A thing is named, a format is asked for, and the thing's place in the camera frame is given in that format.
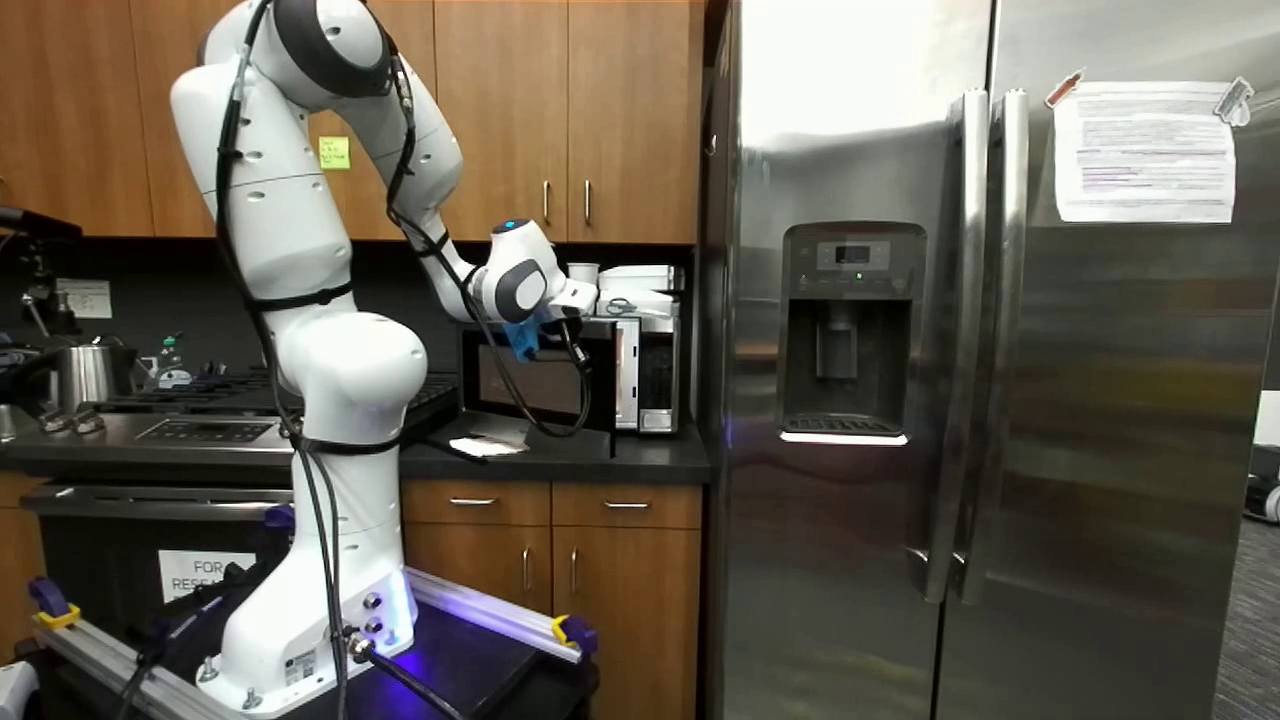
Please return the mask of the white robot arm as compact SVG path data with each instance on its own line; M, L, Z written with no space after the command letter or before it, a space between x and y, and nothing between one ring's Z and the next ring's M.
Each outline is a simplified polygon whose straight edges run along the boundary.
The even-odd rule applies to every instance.
M197 688L236 715L282 720L415 642L400 545L400 434L429 375L426 341L354 293L354 235L309 136L342 115L385 181L448 317L529 348L592 293L531 220L494 234L482 264L443 227L464 157L422 73L368 0L240 0L168 93L190 172L229 251L289 429L297 536L229 617Z

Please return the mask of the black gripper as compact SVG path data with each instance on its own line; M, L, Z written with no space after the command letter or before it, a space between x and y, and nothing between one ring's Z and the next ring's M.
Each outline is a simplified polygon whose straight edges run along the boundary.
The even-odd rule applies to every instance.
M568 280L552 293L552 307L558 307L558 312L592 317L598 303L600 303L600 284L598 284L598 280L576 280L576 277L568 277Z

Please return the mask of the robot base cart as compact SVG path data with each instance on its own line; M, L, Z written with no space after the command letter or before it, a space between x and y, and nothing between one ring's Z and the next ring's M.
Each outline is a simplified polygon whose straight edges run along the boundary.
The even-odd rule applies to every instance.
M3 695L3 720L249 720L197 688L200 666L265 556L144 612L119 635L99 627L58 579L7 585L25 612L15 656L28 692ZM598 642L560 620L436 575L415 575L415 645L364 651L349 720L592 720Z

